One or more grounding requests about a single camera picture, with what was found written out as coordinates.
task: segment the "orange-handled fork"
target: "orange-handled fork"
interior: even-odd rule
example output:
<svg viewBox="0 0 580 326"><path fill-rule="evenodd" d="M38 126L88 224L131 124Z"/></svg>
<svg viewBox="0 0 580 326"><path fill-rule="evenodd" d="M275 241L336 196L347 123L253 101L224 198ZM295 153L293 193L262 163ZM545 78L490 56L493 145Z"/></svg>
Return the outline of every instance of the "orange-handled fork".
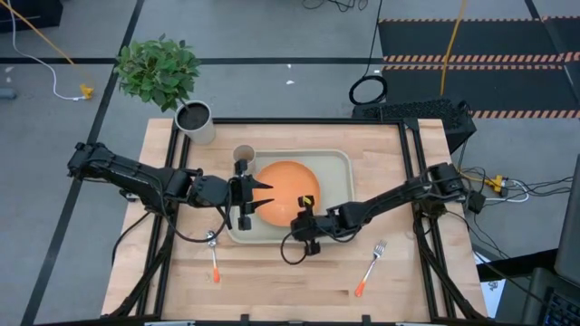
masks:
<svg viewBox="0 0 580 326"><path fill-rule="evenodd" d="M366 280L369 277L369 274L371 274L371 270L374 267L374 263L377 262L377 259L379 259L379 257L381 257L382 253L384 252L384 247L386 245L387 245L387 242L381 240L379 242L379 244L377 244L374 247L374 250L372 250L372 262L371 262L371 265L369 266L369 269L366 271L366 274L362 278L362 281L359 283L359 286L357 286L356 287L356 290L354 291L354 295L356 295L357 297L360 297L361 295L363 295L364 285L366 285Z"/></svg>

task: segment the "small cup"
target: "small cup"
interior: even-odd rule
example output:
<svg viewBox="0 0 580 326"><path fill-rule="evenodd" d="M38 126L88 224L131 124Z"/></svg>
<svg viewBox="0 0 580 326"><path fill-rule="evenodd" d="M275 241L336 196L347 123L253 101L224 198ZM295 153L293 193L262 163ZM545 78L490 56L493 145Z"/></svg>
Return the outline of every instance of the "small cup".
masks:
<svg viewBox="0 0 580 326"><path fill-rule="evenodd" d="M244 174L253 174L256 170L256 151L249 145L240 145L234 149L234 161L240 159L247 161L247 170Z"/></svg>

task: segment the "orange bowl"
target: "orange bowl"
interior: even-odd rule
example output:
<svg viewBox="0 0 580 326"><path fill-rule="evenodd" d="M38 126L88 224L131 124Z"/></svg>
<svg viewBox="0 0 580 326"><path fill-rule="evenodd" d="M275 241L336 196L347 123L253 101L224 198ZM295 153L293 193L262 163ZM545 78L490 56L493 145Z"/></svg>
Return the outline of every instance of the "orange bowl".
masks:
<svg viewBox="0 0 580 326"><path fill-rule="evenodd" d="M256 180L272 186L272 189L254 189L254 200L273 198L274 201L260 206L256 212L264 221L276 226L290 226L290 222L303 210L298 206L301 196L314 196L314 211L320 203L320 185L314 173L294 161L279 161L262 168Z"/></svg>

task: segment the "butcher block table top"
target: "butcher block table top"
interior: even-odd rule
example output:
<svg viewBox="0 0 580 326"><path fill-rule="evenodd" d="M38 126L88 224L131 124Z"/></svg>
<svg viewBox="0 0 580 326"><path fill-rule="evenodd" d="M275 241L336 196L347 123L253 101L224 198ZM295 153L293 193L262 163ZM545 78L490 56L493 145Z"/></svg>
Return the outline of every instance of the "butcher block table top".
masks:
<svg viewBox="0 0 580 326"><path fill-rule="evenodd" d="M140 162L163 166L171 123L149 121ZM428 166L450 162L439 120L420 120L420 134ZM408 136L415 160L409 131ZM180 135L174 167L179 162L182 138ZM234 168L232 150L242 144L257 150L342 150L352 161L355 199L359 201L405 181L399 131L386 125L218 124L211 144L191 145L188 167L228 179ZM416 161L413 166L417 174ZM448 210L463 214L459 204L448 204ZM142 214L141 203L129 203L123 230ZM233 217L236 225L237 216ZM187 236L205 238L207 230L217 230L221 221L215 209L182 205L177 228ZM121 242L103 313L117 308L139 280L152 224L149 217ZM376 216L350 243L322 244L320 254L296 266L284 263L279 245L237 244L224 231L216 247L220 283L213 282L208 245L175 237L162 318L239 321L241 314L248 313L251 321L360 321L363 314L369 314L373 321L428 321L420 256L411 227L411 205L400 206ZM465 223L456 216L442 216L440 232L450 277L475 309L486 314ZM357 298L354 290L381 239L388 242L384 254L374 266L363 296ZM289 245L285 254L294 260L303 250L302 244ZM445 316L439 279L433 279L438 309ZM151 281L146 312L153 311L157 283L157 277Z"/></svg>

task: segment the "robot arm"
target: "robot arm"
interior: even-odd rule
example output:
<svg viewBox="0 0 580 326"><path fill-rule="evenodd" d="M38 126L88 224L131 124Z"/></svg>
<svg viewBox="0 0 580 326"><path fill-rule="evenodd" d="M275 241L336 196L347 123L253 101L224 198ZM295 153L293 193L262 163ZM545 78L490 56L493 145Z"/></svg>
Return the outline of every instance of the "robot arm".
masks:
<svg viewBox="0 0 580 326"><path fill-rule="evenodd" d="M456 169L451 164L442 163L365 202L348 202L328 208L324 216L313 214L313 197L301 197L298 205L304 207L304 211L298 213L291 223L292 236L295 240L310 242L305 248L306 254L318 254L317 237L328 235L336 240L353 236L373 217L410 202L420 205L427 216L441 216L445 213L444 204L461 198L464 192Z"/></svg>
<svg viewBox="0 0 580 326"><path fill-rule="evenodd" d="M137 195L145 209L155 214L172 214L175 204L188 204L198 208L239 206L241 216L238 219L238 228L248 230L251 228L251 220L247 215L272 200L252 202L254 188L270 186L255 181L251 175L245 176L247 163L244 160L236 163L237 174L226 181L215 176L204 176L200 168L154 168L118 156L101 143L78 143L75 148L76 152L68 163L70 177L110 182ZM231 229L228 216L226 222Z"/></svg>

